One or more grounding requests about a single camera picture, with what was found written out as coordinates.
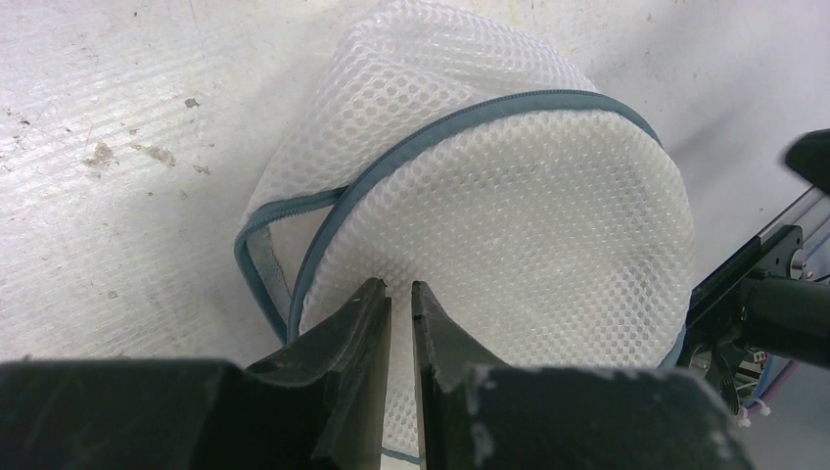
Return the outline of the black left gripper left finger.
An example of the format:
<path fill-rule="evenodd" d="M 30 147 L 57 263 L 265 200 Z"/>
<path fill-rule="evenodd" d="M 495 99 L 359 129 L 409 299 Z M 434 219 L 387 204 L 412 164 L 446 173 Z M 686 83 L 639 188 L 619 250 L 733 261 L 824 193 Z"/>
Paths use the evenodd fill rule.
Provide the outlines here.
<path fill-rule="evenodd" d="M 247 368 L 224 359 L 1 366 L 5 469 L 377 469 L 391 341 L 385 283 Z"/>

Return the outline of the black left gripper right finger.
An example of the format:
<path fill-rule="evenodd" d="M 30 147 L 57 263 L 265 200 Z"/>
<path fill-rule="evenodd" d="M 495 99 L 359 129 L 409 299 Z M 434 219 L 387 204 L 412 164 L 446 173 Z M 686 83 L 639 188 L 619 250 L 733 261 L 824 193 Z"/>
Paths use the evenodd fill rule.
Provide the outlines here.
<path fill-rule="evenodd" d="M 749 469 L 714 390 L 682 369 L 510 366 L 412 285 L 426 469 Z"/>

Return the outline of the white mesh laundry bag blue zipper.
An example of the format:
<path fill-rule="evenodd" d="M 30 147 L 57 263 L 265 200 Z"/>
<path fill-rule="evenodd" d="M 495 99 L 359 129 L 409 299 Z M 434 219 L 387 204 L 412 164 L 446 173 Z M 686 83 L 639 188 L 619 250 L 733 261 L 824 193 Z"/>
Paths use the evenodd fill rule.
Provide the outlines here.
<path fill-rule="evenodd" d="M 671 366 L 693 235 L 680 172 L 636 111 L 507 25 L 387 1 L 346 30 L 235 256 L 286 343 L 386 283 L 381 452 L 417 464 L 414 282 L 512 365 Z"/>

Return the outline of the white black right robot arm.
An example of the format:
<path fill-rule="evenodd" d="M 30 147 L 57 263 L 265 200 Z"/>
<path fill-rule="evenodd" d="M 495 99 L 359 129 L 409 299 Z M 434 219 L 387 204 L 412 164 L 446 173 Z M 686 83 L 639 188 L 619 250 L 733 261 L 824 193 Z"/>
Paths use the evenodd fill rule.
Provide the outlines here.
<path fill-rule="evenodd" d="M 829 366 L 829 132 L 798 137 L 782 161 L 809 188 L 692 292 L 678 365 L 748 425 L 801 363 Z"/>

